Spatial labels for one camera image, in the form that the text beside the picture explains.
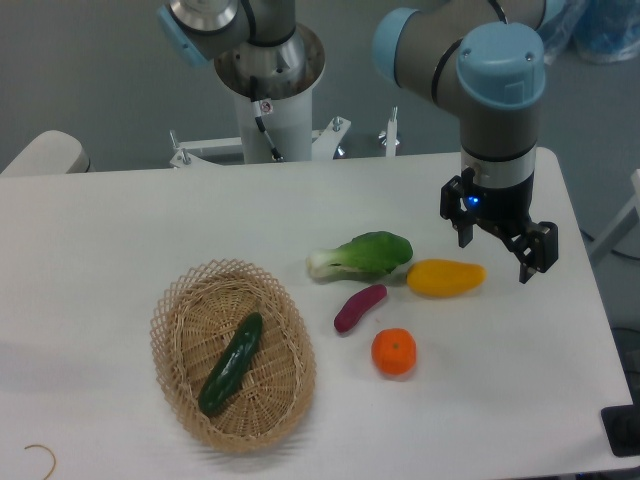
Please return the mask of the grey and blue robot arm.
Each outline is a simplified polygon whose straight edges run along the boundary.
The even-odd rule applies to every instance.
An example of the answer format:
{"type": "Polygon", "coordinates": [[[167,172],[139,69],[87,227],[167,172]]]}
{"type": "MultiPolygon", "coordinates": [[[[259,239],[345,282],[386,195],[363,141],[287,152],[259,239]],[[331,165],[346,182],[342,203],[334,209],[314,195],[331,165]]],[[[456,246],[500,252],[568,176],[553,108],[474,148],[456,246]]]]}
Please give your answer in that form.
{"type": "MultiPolygon", "coordinates": [[[[559,1],[450,1],[424,13],[389,12],[372,40],[381,76],[458,119],[461,171],[441,190],[440,214],[460,246],[475,228],[500,239],[520,278],[558,258],[558,229],[529,214],[540,101],[546,86],[540,28],[559,1]]],[[[311,92],[325,67],[292,1],[169,1],[157,18],[178,54],[213,65],[233,93],[248,163],[308,161],[311,92]]]]}

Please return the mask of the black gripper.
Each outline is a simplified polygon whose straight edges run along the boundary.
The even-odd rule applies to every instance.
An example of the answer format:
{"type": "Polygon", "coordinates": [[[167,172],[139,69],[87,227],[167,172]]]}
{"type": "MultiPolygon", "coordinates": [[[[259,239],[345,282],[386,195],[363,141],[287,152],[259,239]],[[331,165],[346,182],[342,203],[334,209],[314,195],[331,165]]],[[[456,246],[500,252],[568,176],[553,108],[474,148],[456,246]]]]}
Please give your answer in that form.
{"type": "Polygon", "coordinates": [[[536,148],[504,158],[461,152],[461,174],[442,188],[440,216],[457,232],[458,245],[473,240],[478,225],[499,238],[519,262],[519,282],[547,272],[559,257],[559,230],[553,222],[530,220],[536,148]]]}

